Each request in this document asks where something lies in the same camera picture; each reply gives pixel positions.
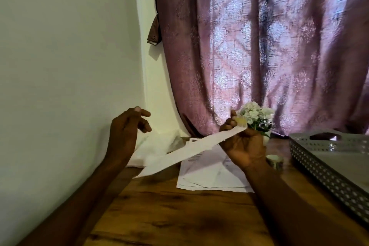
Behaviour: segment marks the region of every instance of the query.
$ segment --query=wooden desk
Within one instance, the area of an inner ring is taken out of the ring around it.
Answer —
[[[369,233],[316,182],[292,165],[287,140],[271,139],[267,153],[285,157],[281,177],[304,200],[369,245]],[[139,171],[125,169],[122,181]],[[84,245],[279,245],[273,222],[262,208],[256,207],[255,194],[177,189],[178,171],[179,165],[130,181]]]

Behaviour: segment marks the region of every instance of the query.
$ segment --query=perforated tray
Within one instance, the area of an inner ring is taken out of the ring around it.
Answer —
[[[311,140],[318,133],[335,140]],[[369,136],[325,129],[290,134],[291,155],[369,227]]]

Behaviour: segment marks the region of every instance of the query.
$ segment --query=pink curtain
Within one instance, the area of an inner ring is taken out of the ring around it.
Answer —
[[[369,0],[156,0],[174,98],[193,135],[248,101],[275,132],[365,132]]]

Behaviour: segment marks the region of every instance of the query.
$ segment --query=curtain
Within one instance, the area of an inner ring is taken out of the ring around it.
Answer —
[[[156,0],[178,112],[193,136],[248,101],[274,131],[362,133],[369,122],[369,0]]]

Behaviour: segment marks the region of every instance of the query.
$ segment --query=tape roll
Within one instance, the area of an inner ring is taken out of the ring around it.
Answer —
[[[275,170],[283,169],[283,157],[279,155],[267,155],[266,162]]]

